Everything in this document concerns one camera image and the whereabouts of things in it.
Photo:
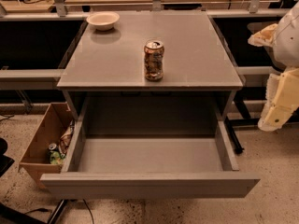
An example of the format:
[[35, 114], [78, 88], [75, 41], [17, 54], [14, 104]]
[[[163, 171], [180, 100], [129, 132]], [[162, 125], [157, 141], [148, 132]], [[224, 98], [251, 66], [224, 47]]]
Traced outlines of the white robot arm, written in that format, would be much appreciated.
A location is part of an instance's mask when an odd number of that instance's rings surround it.
[[266, 103], [258, 127], [273, 132], [281, 129], [299, 108], [299, 2], [279, 21], [251, 35], [252, 46], [267, 46], [273, 50], [276, 62], [285, 70], [270, 74], [266, 84]]

